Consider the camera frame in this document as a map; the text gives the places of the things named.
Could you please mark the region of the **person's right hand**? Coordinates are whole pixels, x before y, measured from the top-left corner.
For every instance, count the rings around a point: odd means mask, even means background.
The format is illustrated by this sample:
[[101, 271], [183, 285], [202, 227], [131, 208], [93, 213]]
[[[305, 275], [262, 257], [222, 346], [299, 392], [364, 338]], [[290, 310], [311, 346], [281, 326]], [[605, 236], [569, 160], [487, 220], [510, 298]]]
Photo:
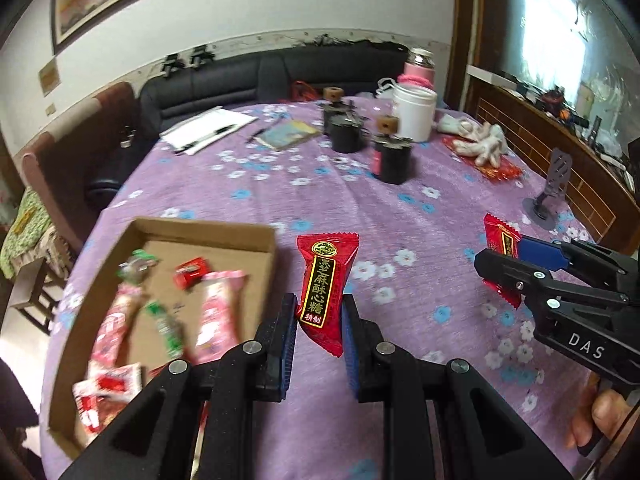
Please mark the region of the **person's right hand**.
[[568, 425], [568, 448], [587, 445], [595, 429], [599, 429], [608, 440], [613, 441], [616, 432], [631, 412], [631, 407], [619, 393], [612, 389], [599, 390], [599, 379], [597, 374], [591, 373], [582, 389], [578, 407]]

